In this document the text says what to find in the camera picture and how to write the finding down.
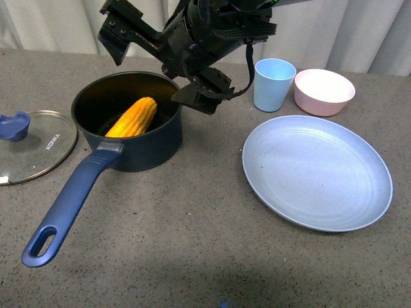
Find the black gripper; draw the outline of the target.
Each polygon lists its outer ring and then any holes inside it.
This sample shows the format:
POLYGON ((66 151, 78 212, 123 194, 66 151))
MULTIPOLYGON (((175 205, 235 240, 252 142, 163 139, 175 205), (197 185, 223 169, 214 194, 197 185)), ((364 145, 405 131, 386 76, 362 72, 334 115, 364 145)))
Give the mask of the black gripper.
POLYGON ((98 39, 117 66, 132 43, 162 62, 169 78, 195 76, 171 101, 207 115, 232 94, 231 79, 209 67, 243 45, 266 41, 276 33, 270 22, 276 1, 180 1, 159 33, 128 1, 107 0, 98 39))

